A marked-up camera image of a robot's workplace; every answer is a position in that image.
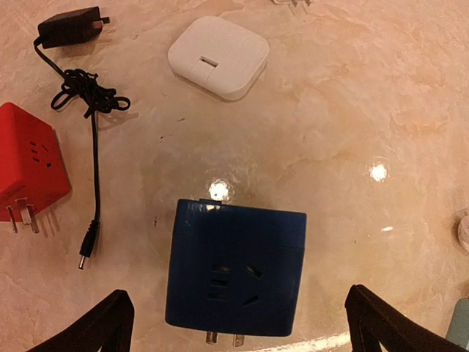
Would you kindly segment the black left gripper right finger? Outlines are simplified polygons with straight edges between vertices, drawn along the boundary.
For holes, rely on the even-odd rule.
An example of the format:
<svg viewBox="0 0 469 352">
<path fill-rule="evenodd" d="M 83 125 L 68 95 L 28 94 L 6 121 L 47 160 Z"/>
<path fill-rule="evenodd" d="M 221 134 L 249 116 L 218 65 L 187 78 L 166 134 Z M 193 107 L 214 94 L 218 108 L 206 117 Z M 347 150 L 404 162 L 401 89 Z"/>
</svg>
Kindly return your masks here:
<svg viewBox="0 0 469 352">
<path fill-rule="evenodd" d="M 353 351 L 464 351 L 406 318 L 364 285 L 350 288 L 345 309 Z"/>
</svg>

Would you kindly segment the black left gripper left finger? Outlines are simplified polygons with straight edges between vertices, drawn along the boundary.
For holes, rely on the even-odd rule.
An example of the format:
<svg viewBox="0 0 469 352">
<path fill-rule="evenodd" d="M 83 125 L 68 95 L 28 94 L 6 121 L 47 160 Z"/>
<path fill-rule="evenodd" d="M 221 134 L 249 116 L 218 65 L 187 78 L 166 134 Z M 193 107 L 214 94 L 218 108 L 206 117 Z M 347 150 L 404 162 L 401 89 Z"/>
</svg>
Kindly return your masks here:
<svg viewBox="0 0 469 352">
<path fill-rule="evenodd" d="M 33 351 L 129 351 L 135 309 L 125 290 L 115 290 L 76 322 Z"/>
</svg>

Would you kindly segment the teal power strip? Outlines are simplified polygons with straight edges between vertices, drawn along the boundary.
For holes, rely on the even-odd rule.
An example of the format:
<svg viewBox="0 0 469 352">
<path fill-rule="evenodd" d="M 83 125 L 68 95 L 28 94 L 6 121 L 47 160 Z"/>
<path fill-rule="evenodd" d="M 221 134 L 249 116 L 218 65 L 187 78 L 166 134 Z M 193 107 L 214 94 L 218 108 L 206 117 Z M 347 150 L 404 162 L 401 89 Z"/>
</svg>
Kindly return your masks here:
<svg viewBox="0 0 469 352">
<path fill-rule="evenodd" d="M 469 350 L 469 299 L 458 300 L 454 307 L 446 339 Z"/>
</svg>

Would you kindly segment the blue cube socket adapter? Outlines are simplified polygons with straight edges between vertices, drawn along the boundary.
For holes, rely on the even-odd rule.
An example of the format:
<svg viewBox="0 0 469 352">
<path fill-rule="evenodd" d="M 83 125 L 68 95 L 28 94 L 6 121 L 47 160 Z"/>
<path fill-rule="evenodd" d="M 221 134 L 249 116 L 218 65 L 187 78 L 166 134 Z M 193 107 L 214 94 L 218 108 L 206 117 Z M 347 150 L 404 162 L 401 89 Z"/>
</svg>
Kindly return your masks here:
<svg viewBox="0 0 469 352">
<path fill-rule="evenodd" d="M 180 199 L 165 321 L 184 329 L 287 337 L 306 243 L 304 213 Z"/>
</svg>

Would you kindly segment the red cube socket adapter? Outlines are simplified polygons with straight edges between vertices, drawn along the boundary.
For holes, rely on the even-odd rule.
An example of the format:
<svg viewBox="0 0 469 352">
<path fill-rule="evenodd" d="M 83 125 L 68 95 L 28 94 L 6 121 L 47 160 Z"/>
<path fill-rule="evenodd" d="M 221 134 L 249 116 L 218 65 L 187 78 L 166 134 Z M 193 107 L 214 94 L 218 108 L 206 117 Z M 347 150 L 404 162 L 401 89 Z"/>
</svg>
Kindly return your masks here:
<svg viewBox="0 0 469 352">
<path fill-rule="evenodd" d="M 14 103 L 1 105 L 1 221 L 38 233 L 36 215 L 71 192 L 56 131 Z"/>
</svg>

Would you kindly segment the white power adapter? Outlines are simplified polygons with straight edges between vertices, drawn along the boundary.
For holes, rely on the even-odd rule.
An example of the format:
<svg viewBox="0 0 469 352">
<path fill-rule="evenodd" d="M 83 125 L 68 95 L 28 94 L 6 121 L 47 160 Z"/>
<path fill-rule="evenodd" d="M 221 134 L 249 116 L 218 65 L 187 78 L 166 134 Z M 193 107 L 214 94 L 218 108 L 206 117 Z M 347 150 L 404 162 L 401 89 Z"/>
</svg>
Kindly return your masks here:
<svg viewBox="0 0 469 352">
<path fill-rule="evenodd" d="M 172 44 L 173 72 L 218 97 L 241 99 L 267 64 L 265 38 L 215 16 L 196 19 Z"/>
</svg>

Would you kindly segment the black charger plug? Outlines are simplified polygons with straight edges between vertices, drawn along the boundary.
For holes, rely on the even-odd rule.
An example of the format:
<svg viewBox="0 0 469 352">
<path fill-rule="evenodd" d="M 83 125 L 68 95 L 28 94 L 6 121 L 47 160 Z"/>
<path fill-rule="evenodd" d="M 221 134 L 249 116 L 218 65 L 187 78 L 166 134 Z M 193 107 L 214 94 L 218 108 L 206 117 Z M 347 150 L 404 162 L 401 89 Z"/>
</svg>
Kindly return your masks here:
<svg viewBox="0 0 469 352">
<path fill-rule="evenodd" d="M 88 43 L 109 23 L 110 18 L 103 17 L 99 7 L 59 13 L 38 25 L 35 43 L 44 49 Z"/>
</svg>

